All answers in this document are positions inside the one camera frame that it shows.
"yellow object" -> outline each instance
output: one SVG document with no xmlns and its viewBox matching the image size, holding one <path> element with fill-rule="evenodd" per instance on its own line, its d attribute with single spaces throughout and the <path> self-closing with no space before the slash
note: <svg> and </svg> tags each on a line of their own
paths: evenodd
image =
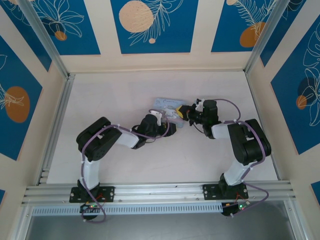
<svg viewBox="0 0 320 240">
<path fill-rule="evenodd" d="M 180 118 L 184 118 L 184 116 L 182 115 L 182 113 L 179 111 L 179 109 L 182 107 L 182 105 L 181 106 L 179 106 L 179 107 L 177 107 L 176 109 L 175 109 L 175 111 L 176 111 L 176 113 L 179 115 L 179 117 Z"/>
</svg>

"vent grille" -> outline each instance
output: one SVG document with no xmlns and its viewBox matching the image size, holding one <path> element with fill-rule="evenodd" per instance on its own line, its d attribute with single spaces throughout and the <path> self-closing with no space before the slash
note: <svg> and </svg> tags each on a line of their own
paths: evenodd
<svg viewBox="0 0 320 240">
<path fill-rule="evenodd" d="M 221 203 L 118 204 L 103 207 L 107 215 L 222 213 Z M 37 206 L 33 216 L 78 216 L 80 206 Z M 85 215 L 102 215 L 100 209 Z"/>
</svg>

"metal bracket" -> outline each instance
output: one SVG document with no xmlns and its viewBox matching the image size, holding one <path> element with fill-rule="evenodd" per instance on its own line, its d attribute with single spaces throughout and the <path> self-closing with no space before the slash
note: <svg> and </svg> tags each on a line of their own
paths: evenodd
<svg viewBox="0 0 320 240">
<path fill-rule="evenodd" d="M 228 186 L 225 192 L 221 191 L 219 184 L 205 184 L 202 189 L 204 200 L 233 200 L 237 198 L 238 194 L 244 199 L 249 198 L 247 187 L 243 183 Z"/>
<path fill-rule="evenodd" d="M 100 186 L 95 194 L 96 200 L 99 203 L 113 203 L 115 195 L 114 186 Z M 83 191 L 77 186 L 71 189 L 69 203 L 86 203 L 88 197 L 83 194 Z"/>
</svg>

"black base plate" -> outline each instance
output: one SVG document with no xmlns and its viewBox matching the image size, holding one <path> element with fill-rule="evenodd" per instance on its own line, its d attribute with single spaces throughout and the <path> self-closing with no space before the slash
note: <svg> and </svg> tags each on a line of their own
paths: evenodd
<svg viewBox="0 0 320 240">
<path fill-rule="evenodd" d="M 222 193 L 218 184 L 205 184 L 202 186 L 204 200 L 231 200 L 237 198 L 237 193 L 244 199 L 248 199 L 248 191 L 246 185 L 243 183 L 228 186 L 228 189 Z"/>
<path fill-rule="evenodd" d="M 84 198 L 82 193 L 82 189 L 75 186 L 71 189 L 69 203 L 86 203 L 88 201 L 88 197 Z M 102 195 L 103 197 L 99 197 L 97 201 L 99 203 L 113 203 L 114 195 L 115 195 L 115 187 L 114 186 L 100 186 L 97 190 L 97 194 L 95 197 Z"/>
</svg>

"white table surface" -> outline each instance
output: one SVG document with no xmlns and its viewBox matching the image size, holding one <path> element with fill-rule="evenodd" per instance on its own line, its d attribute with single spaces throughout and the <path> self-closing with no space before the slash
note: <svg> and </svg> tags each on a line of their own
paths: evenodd
<svg viewBox="0 0 320 240">
<path fill-rule="evenodd" d="M 241 110 L 242 120 L 258 119 L 241 71 L 136 71 L 77 74 L 63 119 L 47 184 L 76 183 L 81 154 L 76 138 L 105 116 L 131 128 L 148 114 L 155 98 L 185 100 L 225 98 Z M 229 103 L 218 102 L 219 120 L 237 118 Z M 181 183 L 218 181 L 234 160 L 229 139 L 209 139 L 185 122 L 183 128 L 138 150 L 114 145 L 101 160 L 101 183 Z M 277 180 L 270 157 L 246 180 Z"/>
</svg>

